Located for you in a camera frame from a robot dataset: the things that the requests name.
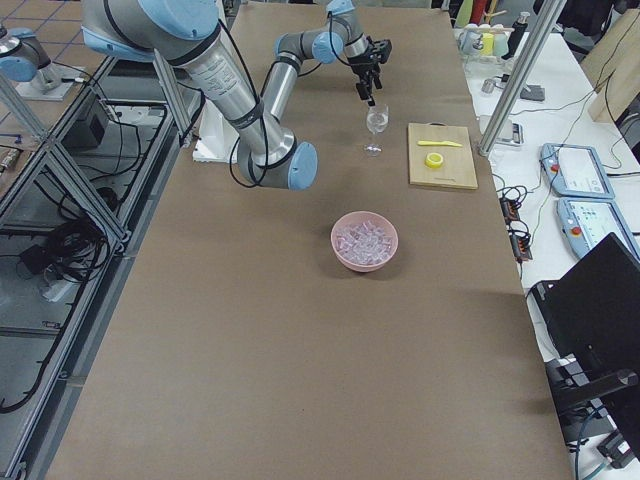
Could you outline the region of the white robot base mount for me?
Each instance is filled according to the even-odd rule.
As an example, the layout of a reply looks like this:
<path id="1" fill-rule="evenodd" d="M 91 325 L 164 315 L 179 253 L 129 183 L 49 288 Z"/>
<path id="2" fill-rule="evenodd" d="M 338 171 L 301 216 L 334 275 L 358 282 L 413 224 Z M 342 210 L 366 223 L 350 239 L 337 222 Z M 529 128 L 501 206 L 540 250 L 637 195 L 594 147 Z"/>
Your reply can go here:
<path id="1" fill-rule="evenodd" d="M 236 163 L 236 153 L 232 152 L 239 136 L 209 100 L 200 117 L 199 139 L 193 151 L 193 160 L 199 163 Z"/>

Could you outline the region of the second grey blue robot arm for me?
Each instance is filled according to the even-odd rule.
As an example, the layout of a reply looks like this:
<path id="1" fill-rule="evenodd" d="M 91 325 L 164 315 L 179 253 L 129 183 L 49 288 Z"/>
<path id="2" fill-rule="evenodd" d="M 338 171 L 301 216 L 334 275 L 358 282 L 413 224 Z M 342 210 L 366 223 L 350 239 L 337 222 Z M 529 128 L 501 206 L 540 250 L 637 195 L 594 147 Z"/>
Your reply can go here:
<path id="1" fill-rule="evenodd" d="M 235 47 L 221 40 L 227 28 L 213 1 L 87 1 L 85 44 L 104 55 L 151 62 L 163 58 L 184 70 L 238 133 L 238 182 L 245 188 L 309 188 L 317 175 L 315 147 L 299 141 L 280 120 L 304 61 L 340 61 L 357 76 L 361 100 L 374 105 L 390 40 L 364 33 L 350 1 L 332 1 L 323 27 L 287 33 L 274 45 L 264 88 L 256 90 Z"/>

